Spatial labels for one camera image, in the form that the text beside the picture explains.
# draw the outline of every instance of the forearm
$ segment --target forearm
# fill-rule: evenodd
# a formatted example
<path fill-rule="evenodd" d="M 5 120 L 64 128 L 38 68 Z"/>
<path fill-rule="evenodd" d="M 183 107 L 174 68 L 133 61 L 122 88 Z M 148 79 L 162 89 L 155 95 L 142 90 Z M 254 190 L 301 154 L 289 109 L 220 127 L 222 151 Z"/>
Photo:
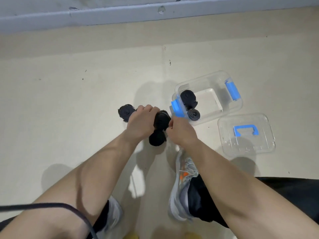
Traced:
<path fill-rule="evenodd" d="M 201 141 L 185 147 L 222 217 L 238 238 L 315 238 L 318 225 L 271 188 Z"/>
<path fill-rule="evenodd" d="M 80 210 L 92 224 L 105 206 L 137 142 L 125 132 L 63 177 L 35 203 L 63 202 Z M 85 238 L 88 229 L 65 209 L 41 209 L 21 213 L 0 233 L 0 238 Z"/>

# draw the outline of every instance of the wall baseboard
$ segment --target wall baseboard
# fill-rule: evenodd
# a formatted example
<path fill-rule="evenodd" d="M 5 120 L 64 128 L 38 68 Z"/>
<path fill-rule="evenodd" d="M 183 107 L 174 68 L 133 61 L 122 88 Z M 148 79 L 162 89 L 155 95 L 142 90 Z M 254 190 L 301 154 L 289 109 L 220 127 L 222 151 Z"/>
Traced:
<path fill-rule="evenodd" d="M 0 17 L 0 33 L 317 6 L 319 0 L 189 0 Z"/>

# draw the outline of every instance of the beige floor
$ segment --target beige floor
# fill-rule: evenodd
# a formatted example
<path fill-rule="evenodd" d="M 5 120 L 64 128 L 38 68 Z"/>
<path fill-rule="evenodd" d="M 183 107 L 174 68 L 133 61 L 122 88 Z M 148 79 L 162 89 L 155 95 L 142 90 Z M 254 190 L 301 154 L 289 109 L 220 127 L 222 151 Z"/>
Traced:
<path fill-rule="evenodd" d="M 122 132 L 120 106 L 169 110 L 176 84 L 221 69 L 244 100 L 237 113 L 265 113 L 277 145 L 274 153 L 233 162 L 256 176 L 319 179 L 315 7 L 0 36 L 0 203 L 32 202 Z M 195 129 L 222 153 L 217 120 Z M 125 217 L 108 238 L 131 229 L 141 239 L 187 230 L 233 238 L 215 223 L 168 217 L 175 154 L 169 142 L 138 147 L 113 193 Z"/>

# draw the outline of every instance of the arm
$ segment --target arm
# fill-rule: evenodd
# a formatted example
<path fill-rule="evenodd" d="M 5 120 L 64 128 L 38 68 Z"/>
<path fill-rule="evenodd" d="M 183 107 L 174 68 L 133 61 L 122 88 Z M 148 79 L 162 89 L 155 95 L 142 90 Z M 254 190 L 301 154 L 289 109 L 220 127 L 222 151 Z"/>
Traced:
<path fill-rule="evenodd" d="M 127 129 L 100 151 L 68 173 L 35 203 L 63 202 L 80 210 L 91 222 L 97 220 L 137 144 L 154 131 L 157 107 L 139 106 Z M 24 211 L 1 233 L 2 238 L 86 238 L 85 223 L 66 209 Z"/>
<path fill-rule="evenodd" d="M 200 141 L 184 118 L 174 117 L 170 139 L 192 157 L 221 216 L 240 238 L 318 238 L 319 226 L 280 194 Z"/>

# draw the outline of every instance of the plastic storage container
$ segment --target plastic storage container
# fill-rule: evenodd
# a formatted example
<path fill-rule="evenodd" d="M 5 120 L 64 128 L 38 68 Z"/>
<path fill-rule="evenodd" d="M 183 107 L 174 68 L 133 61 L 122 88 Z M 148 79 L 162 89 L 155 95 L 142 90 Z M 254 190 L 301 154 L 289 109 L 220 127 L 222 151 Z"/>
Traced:
<path fill-rule="evenodd" d="M 197 121 L 190 120 L 187 115 L 181 100 L 181 93 L 184 90 L 191 90 L 196 96 L 198 104 L 195 109 L 200 113 L 200 119 Z M 225 71 L 217 71 L 178 84 L 172 100 L 172 114 L 188 118 L 192 125 L 208 122 L 238 111 L 243 105 L 243 100 L 233 80 Z"/>
<path fill-rule="evenodd" d="M 218 130 L 229 157 L 268 153 L 276 148 L 268 118 L 262 113 L 222 117 Z"/>

